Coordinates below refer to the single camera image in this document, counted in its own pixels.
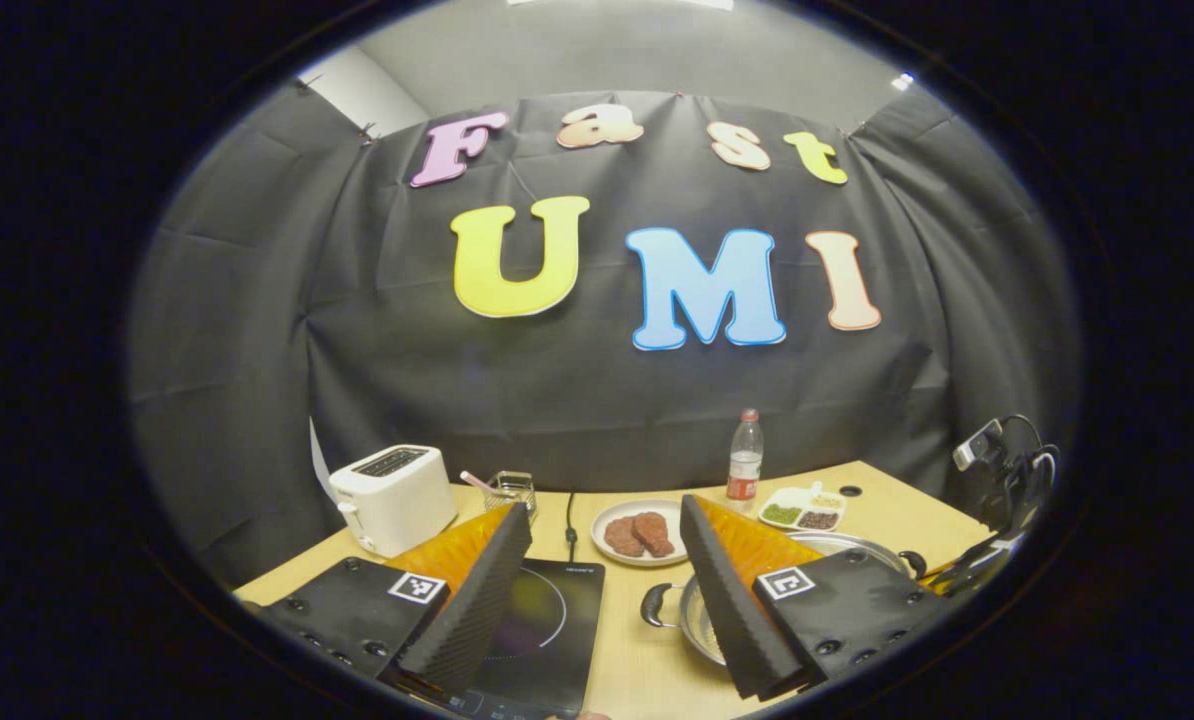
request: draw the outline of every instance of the plate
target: plate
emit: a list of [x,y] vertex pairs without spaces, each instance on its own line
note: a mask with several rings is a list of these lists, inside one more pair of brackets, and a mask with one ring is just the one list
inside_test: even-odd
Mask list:
[[841,503],[841,509],[826,510],[838,515],[838,519],[836,519],[833,527],[830,528],[802,528],[798,524],[798,521],[802,518],[801,515],[799,515],[798,519],[794,519],[792,523],[776,523],[775,519],[769,519],[763,515],[763,512],[767,511],[767,507],[770,507],[771,505],[780,505],[781,507],[798,507],[799,510],[802,510],[802,512],[806,512],[806,510],[811,506],[811,497],[814,494],[816,493],[813,493],[811,488],[778,488],[770,496],[770,500],[767,500],[765,505],[762,505],[761,510],[757,511],[757,519],[762,521],[762,523],[767,523],[768,525],[788,530],[821,530],[823,533],[832,533],[841,524],[841,518],[845,518],[847,505],[845,497],[838,496],[838,493],[835,492],[820,493],[820,497],[831,497],[833,500]]
[[[659,515],[664,515],[664,519],[669,524],[669,542],[673,543],[676,552],[671,552],[665,556],[651,556],[651,550],[645,550],[641,556],[620,555],[620,553],[615,552],[615,548],[607,542],[607,525],[610,524],[610,521],[626,518],[629,515],[638,515],[638,512],[658,512]],[[621,501],[618,505],[611,505],[607,510],[602,510],[601,515],[597,515],[597,518],[593,519],[592,537],[598,550],[604,552],[615,560],[624,562],[624,565],[641,565],[642,568],[658,568],[661,565],[673,565],[675,562],[685,560],[685,543],[681,542],[681,503],[675,500],[629,500]]]

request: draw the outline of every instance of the black cooktop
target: black cooktop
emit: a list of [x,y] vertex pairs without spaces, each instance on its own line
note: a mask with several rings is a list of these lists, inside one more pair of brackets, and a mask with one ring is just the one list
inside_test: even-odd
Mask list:
[[584,706],[605,566],[521,562],[513,599],[472,689],[449,707],[478,720],[573,719]]

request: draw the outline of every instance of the camera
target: camera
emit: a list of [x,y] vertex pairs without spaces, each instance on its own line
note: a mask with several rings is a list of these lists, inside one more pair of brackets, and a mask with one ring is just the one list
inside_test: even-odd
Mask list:
[[953,450],[953,462],[965,472],[972,462],[985,459],[991,448],[1001,445],[1001,423],[995,418]]

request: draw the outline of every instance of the water bottle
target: water bottle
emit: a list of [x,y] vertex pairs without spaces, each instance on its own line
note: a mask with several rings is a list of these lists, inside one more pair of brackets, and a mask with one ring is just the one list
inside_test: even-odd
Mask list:
[[752,511],[761,478],[762,437],[757,411],[749,407],[739,416],[739,427],[730,442],[730,479],[726,480],[726,505],[737,512]]

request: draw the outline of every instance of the letter m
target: letter m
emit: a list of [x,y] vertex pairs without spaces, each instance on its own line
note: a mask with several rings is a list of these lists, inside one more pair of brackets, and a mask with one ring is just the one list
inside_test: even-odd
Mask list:
[[634,230],[624,242],[642,258],[646,295],[646,322],[633,333],[633,345],[641,350],[685,345],[685,330],[673,319],[675,299],[704,345],[718,337],[731,300],[734,315],[726,325],[726,340],[736,345],[774,345],[784,339],[770,283],[775,241],[769,234],[731,230],[721,241],[712,270],[673,228]]

